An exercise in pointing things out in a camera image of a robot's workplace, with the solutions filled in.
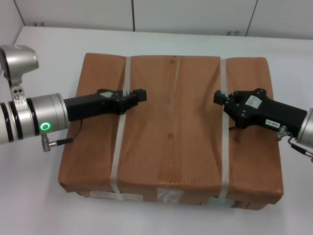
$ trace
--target cable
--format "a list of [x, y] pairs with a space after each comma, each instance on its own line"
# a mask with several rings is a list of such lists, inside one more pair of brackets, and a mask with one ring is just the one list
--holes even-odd
[[76, 137], [79, 135], [80, 131], [82, 130], [82, 126], [83, 126], [83, 120], [80, 119], [80, 125], [79, 125], [79, 129], [78, 129], [76, 135], [72, 138], [67, 138], [67, 139], [62, 139], [62, 140], [56, 141], [57, 146], [62, 145], [62, 144], [66, 144], [66, 143], [72, 143], [74, 141], [74, 139], [76, 139]]
[[291, 132], [287, 132], [287, 135], [290, 136], [290, 138], [288, 139], [288, 143], [291, 145], [291, 147], [298, 151], [299, 153], [302, 153], [303, 155], [306, 155], [308, 156], [309, 158], [311, 158], [311, 162], [313, 162], [313, 153], [304, 149], [304, 148], [301, 148], [300, 146], [294, 144], [291, 142], [292, 138], [293, 138], [293, 135]]

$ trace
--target sticker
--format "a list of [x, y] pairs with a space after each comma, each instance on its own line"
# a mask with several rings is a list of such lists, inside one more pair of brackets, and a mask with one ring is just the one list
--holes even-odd
[[137, 201], [137, 202], [143, 201], [143, 196], [139, 194], [115, 193], [115, 192], [106, 192], [106, 191], [90, 191], [90, 197], [126, 200], [126, 201]]
[[104, 96], [104, 97], [106, 97], [106, 98], [111, 97], [112, 94], [113, 94], [112, 92], [103, 92], [103, 93], [100, 93], [100, 95], [102, 95], [102, 96]]
[[269, 126], [272, 126], [272, 127], [275, 127], [275, 128], [279, 128], [280, 127], [280, 123], [278, 123], [276, 121], [271, 121], [271, 120], [268, 120], [268, 119], [266, 119], [265, 124], [269, 125]]
[[176, 188], [157, 188], [157, 201], [178, 204], [184, 191]]
[[258, 97], [251, 95], [249, 99], [246, 101], [245, 105], [249, 105], [255, 109], [259, 108], [260, 104], [262, 103], [262, 100], [260, 100]]
[[208, 206], [210, 207], [226, 207], [231, 208], [234, 204], [234, 200], [218, 197], [210, 197]]

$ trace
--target black cable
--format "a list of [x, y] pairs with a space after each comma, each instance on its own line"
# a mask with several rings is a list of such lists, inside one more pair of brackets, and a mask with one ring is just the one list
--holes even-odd
[[79, 135], [80, 131], [82, 130], [82, 126], [83, 126], [83, 120], [80, 119], [80, 125], [79, 125], [79, 129], [78, 129], [76, 135], [72, 138], [67, 138], [67, 139], [62, 139], [62, 140], [56, 141], [57, 146], [62, 145], [62, 144], [66, 144], [66, 143], [72, 143], [74, 141], [74, 139], [76, 139], [76, 137]]
[[307, 150], [304, 148], [301, 148], [300, 146], [291, 142], [291, 140], [293, 138], [293, 135], [291, 132], [288, 132], [287, 134], [288, 134], [288, 136], [290, 136], [290, 138], [288, 139], [288, 143], [291, 145], [291, 148], [293, 148], [294, 150], [298, 151], [299, 153], [302, 153], [303, 155], [305, 155]]

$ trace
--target white table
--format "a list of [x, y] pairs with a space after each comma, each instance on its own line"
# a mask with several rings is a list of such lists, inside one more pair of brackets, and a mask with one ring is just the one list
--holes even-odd
[[[264, 56], [275, 99], [313, 107], [313, 41], [24, 27], [16, 44], [35, 49], [39, 58], [39, 69], [23, 76], [28, 97], [75, 96], [86, 52]], [[0, 101], [9, 99], [2, 74]], [[66, 132], [52, 133], [50, 139], [64, 138]], [[44, 153], [40, 137], [1, 145], [0, 234], [311, 234], [313, 164], [287, 140], [279, 147], [285, 195], [276, 205], [250, 211], [85, 199], [58, 184], [63, 147]]]

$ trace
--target brown box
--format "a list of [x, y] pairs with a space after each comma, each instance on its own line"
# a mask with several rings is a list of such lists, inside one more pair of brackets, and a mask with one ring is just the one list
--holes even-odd
[[[86, 54], [76, 96], [122, 90], [125, 63], [122, 56]], [[265, 58], [227, 59], [226, 80], [228, 92], [264, 88], [272, 98]], [[282, 197], [275, 133], [251, 126], [229, 131], [229, 190], [226, 201], [216, 198], [222, 187], [223, 108], [213, 103], [221, 89], [219, 57], [134, 56], [131, 90], [139, 88], [147, 91], [147, 101], [126, 115], [117, 173], [121, 193], [143, 201], [253, 210]], [[118, 122], [115, 115], [87, 118], [65, 146], [59, 182], [67, 192], [114, 198], [110, 178]], [[71, 122], [67, 136], [78, 128], [79, 121]]]

